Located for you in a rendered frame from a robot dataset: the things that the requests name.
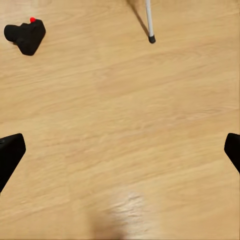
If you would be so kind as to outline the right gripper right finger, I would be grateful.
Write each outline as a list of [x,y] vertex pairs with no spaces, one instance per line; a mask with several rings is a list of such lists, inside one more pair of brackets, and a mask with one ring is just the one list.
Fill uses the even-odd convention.
[[228,133],[224,151],[240,173],[240,135],[235,133]]

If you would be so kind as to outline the digital camera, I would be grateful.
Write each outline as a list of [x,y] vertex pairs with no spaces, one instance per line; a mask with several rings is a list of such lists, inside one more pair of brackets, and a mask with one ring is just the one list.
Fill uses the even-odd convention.
[[30,23],[6,25],[4,28],[5,38],[16,43],[24,55],[33,56],[46,33],[42,20],[30,18]]

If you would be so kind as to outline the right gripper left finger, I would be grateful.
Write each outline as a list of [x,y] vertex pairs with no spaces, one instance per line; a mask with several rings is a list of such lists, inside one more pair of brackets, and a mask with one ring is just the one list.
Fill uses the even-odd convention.
[[0,193],[26,152],[21,133],[0,138]]

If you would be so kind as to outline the camera tripod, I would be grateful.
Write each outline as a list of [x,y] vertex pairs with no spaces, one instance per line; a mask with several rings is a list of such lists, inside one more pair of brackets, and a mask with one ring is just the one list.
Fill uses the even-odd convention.
[[151,44],[156,42],[155,35],[153,32],[153,24],[152,24],[152,14],[151,14],[151,6],[150,0],[145,0],[146,12],[147,12],[147,21],[148,21],[148,29],[149,29],[149,42]]

